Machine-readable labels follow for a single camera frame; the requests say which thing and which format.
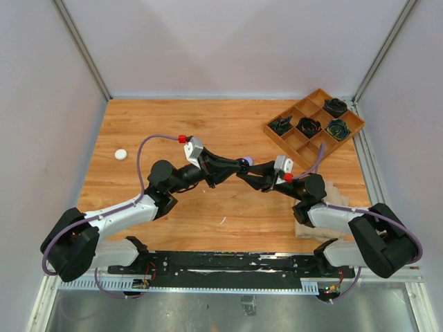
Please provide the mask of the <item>purple earbud charging case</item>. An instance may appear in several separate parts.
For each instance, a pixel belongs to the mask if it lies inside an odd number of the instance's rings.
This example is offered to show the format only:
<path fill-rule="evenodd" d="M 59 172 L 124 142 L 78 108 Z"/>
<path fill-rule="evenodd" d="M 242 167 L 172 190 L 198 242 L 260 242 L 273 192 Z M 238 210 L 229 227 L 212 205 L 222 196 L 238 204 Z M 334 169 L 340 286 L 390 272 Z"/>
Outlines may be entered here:
<path fill-rule="evenodd" d="M 253 166 L 253 159 L 251 157 L 245 156 L 243 159 L 248 163 L 249 166 Z"/>

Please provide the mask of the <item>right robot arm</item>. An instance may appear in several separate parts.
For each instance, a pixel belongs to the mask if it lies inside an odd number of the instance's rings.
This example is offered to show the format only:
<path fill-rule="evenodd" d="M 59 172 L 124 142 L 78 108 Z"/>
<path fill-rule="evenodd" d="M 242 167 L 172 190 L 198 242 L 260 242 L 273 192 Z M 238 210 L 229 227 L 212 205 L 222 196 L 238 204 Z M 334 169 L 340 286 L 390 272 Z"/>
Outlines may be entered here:
<path fill-rule="evenodd" d="M 249 166 L 238 177 L 255 190 L 277 191 L 298 200 L 292 210 L 300 225 L 352 235 L 351 241 L 331 238 L 315 250 L 314 270 L 320 276 L 328 277 L 341 266 L 358 266 L 387 279 L 422 258 L 418 238 L 386 204 L 360 208 L 331 204 L 325 200 L 320 174 L 294 176 L 283 165 L 270 162 Z"/>

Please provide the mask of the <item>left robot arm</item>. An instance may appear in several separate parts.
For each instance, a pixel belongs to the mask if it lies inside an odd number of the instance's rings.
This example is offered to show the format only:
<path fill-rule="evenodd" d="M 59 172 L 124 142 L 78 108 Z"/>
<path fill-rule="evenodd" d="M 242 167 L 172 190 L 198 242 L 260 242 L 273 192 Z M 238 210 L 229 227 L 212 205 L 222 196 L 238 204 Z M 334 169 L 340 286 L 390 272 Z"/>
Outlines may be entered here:
<path fill-rule="evenodd" d="M 179 169 L 158 160 L 147 178 L 149 185 L 135 198 L 96 211 L 81 212 L 76 207 L 65 211 L 40 247 L 44 263 L 62 281 L 71 282 L 92 267 L 98 246 L 111 235 L 167 215 L 177 204 L 175 193 L 187 192 L 201 181 L 214 187 L 248 167 L 243 158 L 231 160 L 207 149 L 194 163 Z"/>

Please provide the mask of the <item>white round charging case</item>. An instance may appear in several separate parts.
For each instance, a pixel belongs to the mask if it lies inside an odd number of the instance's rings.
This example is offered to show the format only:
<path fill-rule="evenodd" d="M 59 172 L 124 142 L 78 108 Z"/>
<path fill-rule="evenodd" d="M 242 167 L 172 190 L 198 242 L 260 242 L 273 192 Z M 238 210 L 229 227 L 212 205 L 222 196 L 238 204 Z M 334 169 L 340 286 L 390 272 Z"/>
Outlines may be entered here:
<path fill-rule="evenodd" d="M 116 160 L 124 160 L 128 156 L 128 153 L 125 149 L 117 149 L 114 153 L 114 157 Z"/>

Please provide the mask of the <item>dark green rolled tie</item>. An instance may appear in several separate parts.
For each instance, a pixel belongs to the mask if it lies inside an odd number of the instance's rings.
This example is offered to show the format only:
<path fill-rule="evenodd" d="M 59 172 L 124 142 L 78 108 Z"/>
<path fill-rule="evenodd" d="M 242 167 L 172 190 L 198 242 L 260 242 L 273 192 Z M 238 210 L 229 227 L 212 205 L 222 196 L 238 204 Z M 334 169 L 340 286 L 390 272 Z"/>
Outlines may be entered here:
<path fill-rule="evenodd" d="M 290 129 L 293 128 L 291 125 L 292 116 L 287 116 L 285 118 L 278 118 L 274 121 L 272 121 L 269 124 L 269 127 L 275 132 L 277 135 L 282 136 L 286 132 L 288 132 Z"/>

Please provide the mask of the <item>black orange rolled tie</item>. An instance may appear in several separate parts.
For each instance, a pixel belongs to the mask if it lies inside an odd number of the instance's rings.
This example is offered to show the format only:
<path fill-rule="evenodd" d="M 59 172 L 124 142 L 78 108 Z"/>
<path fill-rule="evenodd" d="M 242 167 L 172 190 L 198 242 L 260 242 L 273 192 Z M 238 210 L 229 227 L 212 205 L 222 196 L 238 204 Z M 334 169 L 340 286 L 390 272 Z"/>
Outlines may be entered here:
<path fill-rule="evenodd" d="M 316 134 L 322 130 L 321 123 L 312 118 L 301 118 L 296 125 L 296 129 L 299 130 L 307 138 L 313 138 Z"/>

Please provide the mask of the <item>wooden compartment tray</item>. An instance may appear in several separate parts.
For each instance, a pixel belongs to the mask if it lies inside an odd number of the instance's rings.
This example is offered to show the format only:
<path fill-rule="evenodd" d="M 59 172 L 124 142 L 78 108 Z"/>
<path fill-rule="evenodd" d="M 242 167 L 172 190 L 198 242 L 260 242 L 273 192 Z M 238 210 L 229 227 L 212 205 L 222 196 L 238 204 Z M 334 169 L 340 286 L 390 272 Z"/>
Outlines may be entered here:
<path fill-rule="evenodd" d="M 328 157 L 350 141 L 365 122 L 344 100 L 316 89 L 266 122 L 264 133 L 303 169 L 314 165 L 320 152 Z"/>

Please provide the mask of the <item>beige folded cloth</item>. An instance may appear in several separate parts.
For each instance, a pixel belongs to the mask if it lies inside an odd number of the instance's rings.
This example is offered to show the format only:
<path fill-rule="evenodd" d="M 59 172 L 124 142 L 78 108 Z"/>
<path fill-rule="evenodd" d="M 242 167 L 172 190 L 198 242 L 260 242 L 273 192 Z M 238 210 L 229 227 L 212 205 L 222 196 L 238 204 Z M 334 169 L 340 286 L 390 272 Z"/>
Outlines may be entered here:
<path fill-rule="evenodd" d="M 332 181 L 325 181 L 325 200 L 334 205 L 348 206 L 350 198 L 340 193 Z M 299 239 L 314 239 L 324 243 L 330 239 L 344 239 L 345 233 L 330 228 L 310 228 L 295 222 L 295 235 Z"/>

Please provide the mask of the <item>blue yellow rolled tie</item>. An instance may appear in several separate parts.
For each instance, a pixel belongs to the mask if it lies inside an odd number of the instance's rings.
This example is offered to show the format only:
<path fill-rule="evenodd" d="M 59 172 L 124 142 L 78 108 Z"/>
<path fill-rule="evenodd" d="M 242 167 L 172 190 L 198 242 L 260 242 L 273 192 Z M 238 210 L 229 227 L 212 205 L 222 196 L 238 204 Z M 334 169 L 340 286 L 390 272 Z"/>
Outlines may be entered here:
<path fill-rule="evenodd" d="M 337 141 L 343 141 L 349 136 L 350 129 L 344 120 L 333 119 L 329 122 L 326 132 Z"/>

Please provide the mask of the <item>black dotted rolled tie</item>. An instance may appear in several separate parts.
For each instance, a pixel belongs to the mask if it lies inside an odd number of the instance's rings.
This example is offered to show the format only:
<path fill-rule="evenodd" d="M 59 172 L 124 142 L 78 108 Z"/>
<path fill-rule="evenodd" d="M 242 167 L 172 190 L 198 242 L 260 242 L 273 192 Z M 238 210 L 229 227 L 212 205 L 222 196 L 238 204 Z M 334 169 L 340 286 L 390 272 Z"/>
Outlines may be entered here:
<path fill-rule="evenodd" d="M 347 104 L 338 98 L 326 99 L 323 109 L 333 118 L 340 118 L 347 111 Z"/>

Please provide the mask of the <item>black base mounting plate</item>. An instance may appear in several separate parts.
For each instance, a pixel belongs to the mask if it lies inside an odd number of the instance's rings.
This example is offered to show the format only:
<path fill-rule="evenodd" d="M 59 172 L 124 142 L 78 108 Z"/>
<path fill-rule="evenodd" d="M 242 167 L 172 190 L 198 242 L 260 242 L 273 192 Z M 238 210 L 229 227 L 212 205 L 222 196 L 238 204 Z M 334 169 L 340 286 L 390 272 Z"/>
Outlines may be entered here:
<path fill-rule="evenodd" d="M 208 290 L 301 287 L 302 278 L 353 278 L 348 266 L 319 268 L 313 255 L 280 252 L 145 251 L 129 266 L 114 265 L 109 274 L 140 275 L 151 287 Z"/>

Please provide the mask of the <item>aluminium frame rail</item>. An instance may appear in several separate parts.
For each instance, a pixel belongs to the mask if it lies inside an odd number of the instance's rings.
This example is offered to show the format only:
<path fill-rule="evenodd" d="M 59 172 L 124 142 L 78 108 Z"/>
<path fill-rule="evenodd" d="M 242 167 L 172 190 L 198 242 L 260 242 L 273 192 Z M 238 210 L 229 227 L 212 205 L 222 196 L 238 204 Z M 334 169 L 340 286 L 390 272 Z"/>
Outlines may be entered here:
<path fill-rule="evenodd" d="M 51 3 L 101 95 L 107 102 L 110 101 L 112 96 L 109 89 L 103 80 L 100 71 L 98 70 L 98 67 L 96 66 L 65 2 L 63 0 L 51 0 Z"/>

